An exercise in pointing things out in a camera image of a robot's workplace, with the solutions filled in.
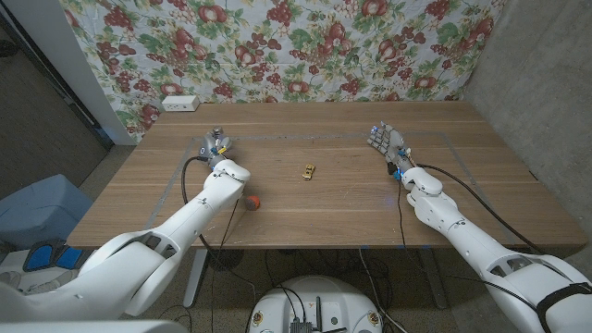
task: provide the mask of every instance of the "floral wallpaper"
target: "floral wallpaper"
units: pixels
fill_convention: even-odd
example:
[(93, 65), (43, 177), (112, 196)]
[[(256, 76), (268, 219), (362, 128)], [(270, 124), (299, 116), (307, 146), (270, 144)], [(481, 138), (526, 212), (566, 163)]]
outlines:
[(60, 0), (137, 142), (202, 103), (454, 100), (506, 0)]

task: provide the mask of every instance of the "yellow toy car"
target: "yellow toy car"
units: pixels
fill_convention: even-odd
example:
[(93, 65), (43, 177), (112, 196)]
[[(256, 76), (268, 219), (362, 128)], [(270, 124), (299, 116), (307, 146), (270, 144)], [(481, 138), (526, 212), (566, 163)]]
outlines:
[(307, 164), (306, 170), (302, 175), (304, 177), (304, 180), (310, 180), (313, 177), (313, 172), (315, 172), (315, 165)]

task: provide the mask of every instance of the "electrical outlet box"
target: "electrical outlet box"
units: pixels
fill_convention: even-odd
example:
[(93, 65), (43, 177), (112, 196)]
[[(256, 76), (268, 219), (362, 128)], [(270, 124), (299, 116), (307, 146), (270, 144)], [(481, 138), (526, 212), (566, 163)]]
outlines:
[(199, 105), (197, 96), (167, 96), (163, 101), (165, 111), (195, 111)]

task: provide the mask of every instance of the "orange ball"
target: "orange ball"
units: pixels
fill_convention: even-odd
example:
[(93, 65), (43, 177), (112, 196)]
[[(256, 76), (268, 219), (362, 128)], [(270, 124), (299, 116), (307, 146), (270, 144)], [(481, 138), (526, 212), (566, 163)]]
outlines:
[(245, 198), (244, 203), (247, 206), (248, 210), (251, 210), (251, 211), (257, 210), (257, 208), (259, 208), (259, 205), (260, 205), (259, 197), (256, 195), (250, 195)]

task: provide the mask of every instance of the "wooden table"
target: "wooden table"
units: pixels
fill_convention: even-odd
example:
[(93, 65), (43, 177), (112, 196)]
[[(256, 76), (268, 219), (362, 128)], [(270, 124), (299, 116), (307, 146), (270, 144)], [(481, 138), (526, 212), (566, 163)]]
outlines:
[[(579, 248), (586, 236), (504, 141), (464, 102), (201, 105), (165, 113), (68, 238), (96, 248), (116, 235), (155, 227), (182, 206), (180, 169), (220, 125), (235, 141), (228, 157), (252, 173), (245, 194), (261, 208), (240, 210), (225, 248), (371, 248), (402, 244), (398, 186), (384, 156), (366, 143), (380, 120), (400, 130), (417, 163), (442, 167), (484, 196), (500, 216), (542, 246)], [(302, 178), (306, 164), (313, 179)], [(191, 164), (188, 193), (209, 173)], [(433, 173), (461, 212), (505, 245), (522, 244), (465, 189)], [(450, 246), (401, 196), (410, 246)], [(219, 245), (231, 207), (203, 233)], [(194, 246), (202, 246), (197, 240)]]

